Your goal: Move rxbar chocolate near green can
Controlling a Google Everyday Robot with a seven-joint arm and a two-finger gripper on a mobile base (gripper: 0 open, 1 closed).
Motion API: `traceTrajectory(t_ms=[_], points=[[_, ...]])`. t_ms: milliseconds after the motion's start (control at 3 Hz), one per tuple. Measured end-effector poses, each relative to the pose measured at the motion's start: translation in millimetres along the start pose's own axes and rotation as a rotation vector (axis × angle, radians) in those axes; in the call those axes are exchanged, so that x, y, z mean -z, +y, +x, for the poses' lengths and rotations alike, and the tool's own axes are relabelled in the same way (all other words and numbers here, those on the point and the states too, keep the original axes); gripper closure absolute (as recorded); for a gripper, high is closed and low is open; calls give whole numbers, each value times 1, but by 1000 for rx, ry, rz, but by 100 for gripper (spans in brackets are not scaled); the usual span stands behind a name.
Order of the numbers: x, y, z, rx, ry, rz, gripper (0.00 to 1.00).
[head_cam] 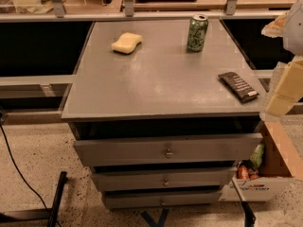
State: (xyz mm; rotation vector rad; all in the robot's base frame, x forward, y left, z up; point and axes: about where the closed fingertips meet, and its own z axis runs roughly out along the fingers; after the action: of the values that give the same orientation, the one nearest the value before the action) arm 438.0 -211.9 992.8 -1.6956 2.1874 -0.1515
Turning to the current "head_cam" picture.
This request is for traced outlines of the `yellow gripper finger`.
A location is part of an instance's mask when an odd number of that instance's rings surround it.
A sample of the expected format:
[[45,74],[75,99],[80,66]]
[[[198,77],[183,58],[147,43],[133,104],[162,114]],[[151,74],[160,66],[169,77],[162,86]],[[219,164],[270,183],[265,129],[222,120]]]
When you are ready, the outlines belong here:
[[291,61],[283,68],[265,112],[274,117],[281,117],[302,97],[303,61]]

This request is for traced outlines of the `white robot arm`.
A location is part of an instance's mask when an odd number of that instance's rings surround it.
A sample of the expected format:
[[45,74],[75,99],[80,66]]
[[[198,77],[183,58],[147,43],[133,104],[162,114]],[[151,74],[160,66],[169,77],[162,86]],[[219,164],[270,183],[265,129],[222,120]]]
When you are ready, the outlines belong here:
[[260,117],[273,121],[285,115],[303,97],[303,0],[266,25],[261,34],[281,37],[283,47],[294,54],[286,65],[278,63],[271,77],[270,91]]

